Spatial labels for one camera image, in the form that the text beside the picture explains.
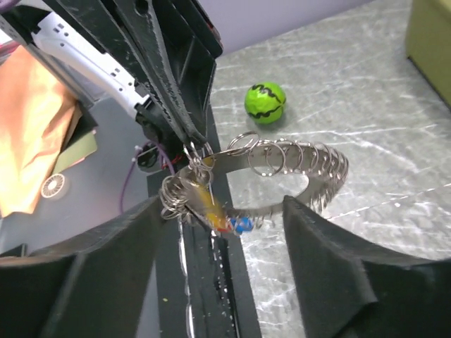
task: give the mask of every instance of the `screw hole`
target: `screw hole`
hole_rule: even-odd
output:
[[[149,11],[149,3],[147,0],[135,0],[135,10],[139,15],[146,15]]]

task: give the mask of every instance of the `table surface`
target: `table surface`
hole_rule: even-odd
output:
[[[211,95],[221,147],[258,130],[269,139],[322,142],[350,160],[324,217],[381,246],[451,256],[451,113],[406,59],[410,0],[374,2],[218,61]],[[257,127],[243,98],[255,82],[286,91],[284,121]],[[297,194],[304,178],[230,175],[235,206]],[[242,236],[264,338],[304,337],[281,217]]]

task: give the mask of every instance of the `olive green container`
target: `olive green container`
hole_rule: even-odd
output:
[[[451,0],[413,0],[406,51],[451,106]]]

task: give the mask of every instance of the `watermelon patterned ball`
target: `watermelon patterned ball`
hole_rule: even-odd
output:
[[[278,84],[262,82],[247,91],[245,109],[255,123],[267,125],[282,116],[286,101],[285,92]]]

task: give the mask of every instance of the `orange cloth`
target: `orange cloth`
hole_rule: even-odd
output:
[[[0,214],[33,213],[60,153],[76,100],[18,47],[0,66]]]

